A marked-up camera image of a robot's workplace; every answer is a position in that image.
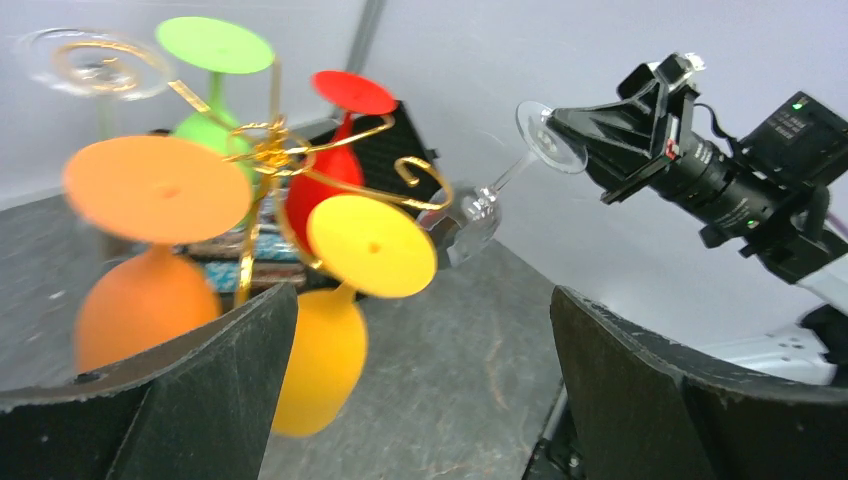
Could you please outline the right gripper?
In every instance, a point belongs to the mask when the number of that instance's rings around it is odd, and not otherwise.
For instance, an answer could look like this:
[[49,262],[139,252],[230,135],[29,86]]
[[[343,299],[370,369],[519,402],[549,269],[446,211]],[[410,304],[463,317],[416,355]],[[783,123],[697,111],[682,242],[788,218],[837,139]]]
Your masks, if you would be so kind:
[[693,75],[702,70],[698,54],[674,52],[632,70],[617,87],[619,102],[552,111],[546,126],[585,149],[603,203],[624,201],[682,157],[699,96]]

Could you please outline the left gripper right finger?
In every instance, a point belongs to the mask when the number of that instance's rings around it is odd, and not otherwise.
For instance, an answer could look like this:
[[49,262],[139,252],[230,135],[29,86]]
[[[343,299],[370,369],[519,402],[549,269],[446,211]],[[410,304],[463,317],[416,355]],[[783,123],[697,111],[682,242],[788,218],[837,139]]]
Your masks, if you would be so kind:
[[847,392],[750,370],[558,286],[550,319],[591,479],[843,479]]

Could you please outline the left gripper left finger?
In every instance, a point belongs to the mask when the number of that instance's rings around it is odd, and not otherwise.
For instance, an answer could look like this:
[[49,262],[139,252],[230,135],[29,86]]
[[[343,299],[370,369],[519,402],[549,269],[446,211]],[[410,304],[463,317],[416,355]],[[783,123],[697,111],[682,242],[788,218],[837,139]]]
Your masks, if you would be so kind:
[[72,382],[3,392],[2,477],[256,478],[297,312],[279,285]]

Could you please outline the clear wine glass front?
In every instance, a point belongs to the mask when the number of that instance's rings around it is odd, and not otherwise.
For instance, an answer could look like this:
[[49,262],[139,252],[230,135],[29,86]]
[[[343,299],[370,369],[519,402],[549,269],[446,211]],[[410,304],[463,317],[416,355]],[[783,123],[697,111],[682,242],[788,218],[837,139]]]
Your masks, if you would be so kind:
[[453,183],[453,201],[448,207],[424,210],[418,215],[418,224],[434,244],[440,270],[465,262],[492,240],[502,220],[501,191],[528,166],[543,163],[565,174],[579,174],[586,169],[586,147],[561,137],[548,125],[553,113],[553,108],[539,102],[520,103],[515,121],[527,146],[523,157],[490,185]]

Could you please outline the yellow wine glass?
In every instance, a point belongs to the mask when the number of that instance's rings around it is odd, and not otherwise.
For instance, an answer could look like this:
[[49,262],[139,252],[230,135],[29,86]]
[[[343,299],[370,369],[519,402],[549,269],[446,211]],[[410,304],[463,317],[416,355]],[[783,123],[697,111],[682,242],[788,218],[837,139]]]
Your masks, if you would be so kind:
[[306,437],[328,426],[357,385],[367,358],[360,291],[345,283],[302,293],[292,349],[271,430]]

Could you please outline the red wine glass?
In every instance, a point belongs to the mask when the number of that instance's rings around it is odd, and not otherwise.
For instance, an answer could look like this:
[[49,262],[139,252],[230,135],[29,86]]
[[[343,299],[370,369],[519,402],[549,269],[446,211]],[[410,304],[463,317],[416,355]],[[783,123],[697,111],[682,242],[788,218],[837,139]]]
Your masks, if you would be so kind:
[[[316,91],[330,103],[345,111],[343,122],[332,139],[343,140],[352,135],[355,114],[384,115],[392,113],[397,101],[381,85],[357,74],[338,70],[324,70],[312,77]],[[316,154],[313,169],[335,180],[362,186],[364,174],[351,146],[345,145]],[[323,200],[340,194],[338,188],[311,179],[306,175],[293,177],[289,182],[284,209],[299,249],[310,255],[307,239],[309,214]]]

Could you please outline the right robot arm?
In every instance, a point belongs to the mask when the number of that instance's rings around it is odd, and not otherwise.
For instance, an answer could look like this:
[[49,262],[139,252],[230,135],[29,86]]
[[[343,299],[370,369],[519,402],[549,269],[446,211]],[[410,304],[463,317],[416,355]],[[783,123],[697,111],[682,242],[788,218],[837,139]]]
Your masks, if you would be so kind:
[[753,132],[718,123],[712,139],[693,128],[703,60],[672,53],[643,63],[613,103],[556,108],[546,129],[573,148],[606,204],[654,190],[702,223],[716,248],[740,238],[783,282],[821,305],[797,323],[758,337],[709,345],[707,355],[813,385],[847,384],[847,228],[830,212],[830,184],[847,171],[847,123],[804,92]]

